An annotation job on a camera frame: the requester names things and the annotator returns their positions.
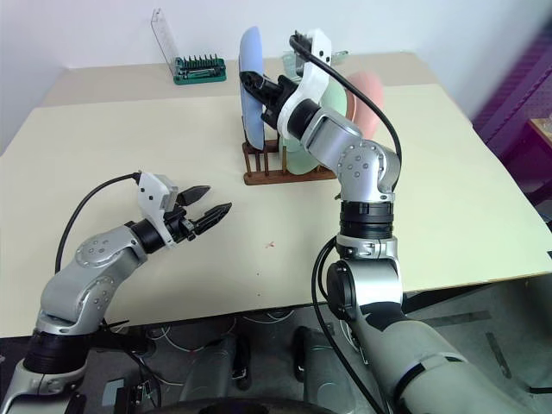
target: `beige tabletop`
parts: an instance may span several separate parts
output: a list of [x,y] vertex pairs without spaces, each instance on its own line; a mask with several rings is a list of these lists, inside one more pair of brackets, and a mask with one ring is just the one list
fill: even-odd
[[[552,235],[442,87],[391,83],[385,111],[404,151],[394,223],[404,289],[551,272]],[[107,97],[109,88],[98,97],[98,86],[96,98],[87,98],[96,103],[87,103],[56,85],[50,106],[31,113],[0,158],[0,336],[34,327],[61,232],[80,199],[138,169],[165,174],[182,189],[211,185],[188,210],[192,218],[215,204],[233,207],[195,241],[150,256],[117,291],[108,321],[162,323],[311,301],[313,261],[339,229],[338,183],[244,185],[239,97],[229,84],[220,84],[229,91],[220,95],[214,85],[207,95],[195,86],[195,96],[120,102]],[[176,87],[191,93],[184,88]],[[52,106],[60,96],[71,102]],[[383,128],[375,139],[390,145]],[[102,191],[77,220],[64,264],[85,238],[140,218],[131,182]]]

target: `floor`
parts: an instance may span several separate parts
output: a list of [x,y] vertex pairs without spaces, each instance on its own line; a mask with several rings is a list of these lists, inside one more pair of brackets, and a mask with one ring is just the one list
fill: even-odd
[[[498,283],[412,312],[409,317],[421,319],[434,327],[513,398],[536,413],[550,413],[552,395],[526,391],[528,386],[552,386],[552,309],[547,298],[550,292],[552,275]],[[356,372],[373,388],[370,374],[360,355],[346,342],[339,323],[327,309],[323,314],[328,322],[333,323],[335,339]],[[271,321],[264,314],[248,314],[248,317]],[[235,334],[245,334],[251,341],[253,352],[253,384],[246,392],[232,387],[230,395],[302,399],[303,385],[293,376],[290,350],[293,331],[301,325],[318,326],[311,307],[296,309],[289,318],[278,323],[254,323],[241,316],[219,317],[172,326],[168,335],[180,346],[194,348],[217,339],[230,328]],[[151,334],[159,335],[160,330],[154,329]],[[21,339],[0,341],[0,355],[5,357],[5,361],[0,362],[2,393],[13,366],[24,353],[24,343]],[[165,338],[156,341],[156,345],[156,351],[145,359],[146,363],[164,379],[184,382],[187,368],[198,353],[176,349]],[[128,378],[129,375],[136,376],[137,370],[126,355],[91,352],[88,373],[80,388],[88,398],[86,412],[112,412],[112,407],[102,407],[104,385],[109,380]],[[356,412],[371,412],[358,390],[353,388]],[[163,405],[177,401],[180,392],[180,386],[163,385]],[[151,405],[146,402],[142,409],[147,411],[148,408]]]

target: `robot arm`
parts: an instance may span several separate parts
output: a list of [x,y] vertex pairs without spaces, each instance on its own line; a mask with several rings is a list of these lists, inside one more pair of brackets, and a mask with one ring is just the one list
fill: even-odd
[[[297,43],[302,36],[292,39]],[[240,77],[271,117],[278,116],[287,80],[280,76],[275,84],[254,72]],[[328,305],[353,329],[397,412],[530,412],[499,391],[430,326],[401,311],[397,238],[392,234],[398,156],[363,140],[352,122],[309,99],[298,102],[287,122],[277,125],[281,134],[300,140],[341,184],[341,229],[336,236],[341,259],[329,267]]]
[[[179,193],[167,177],[148,172],[141,173],[138,186],[145,218],[84,241],[69,265],[47,283],[27,355],[16,366],[2,414],[12,412],[16,398],[24,395],[65,395],[48,400],[65,412],[74,399],[71,391],[84,378],[92,337],[117,287],[147,261],[148,254],[193,240],[220,222],[232,205],[218,205],[199,220],[188,220],[184,207],[201,198],[209,186]],[[22,404],[20,412],[28,412],[29,406]]]

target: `pink plate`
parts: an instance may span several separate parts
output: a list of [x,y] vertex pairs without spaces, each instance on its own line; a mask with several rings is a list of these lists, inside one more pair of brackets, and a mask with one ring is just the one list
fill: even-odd
[[[375,73],[360,71],[348,76],[347,79],[379,108],[383,108],[383,85]],[[347,91],[347,118],[359,127],[366,140],[372,138],[380,123],[376,114],[349,91]]]

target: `green bit holder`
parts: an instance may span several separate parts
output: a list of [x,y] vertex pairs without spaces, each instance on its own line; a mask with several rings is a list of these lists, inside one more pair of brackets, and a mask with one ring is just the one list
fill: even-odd
[[175,70],[172,80],[176,85],[204,84],[207,82],[223,82],[226,80],[226,65],[224,59],[212,55],[204,55],[199,59],[194,56],[176,58],[174,61]]

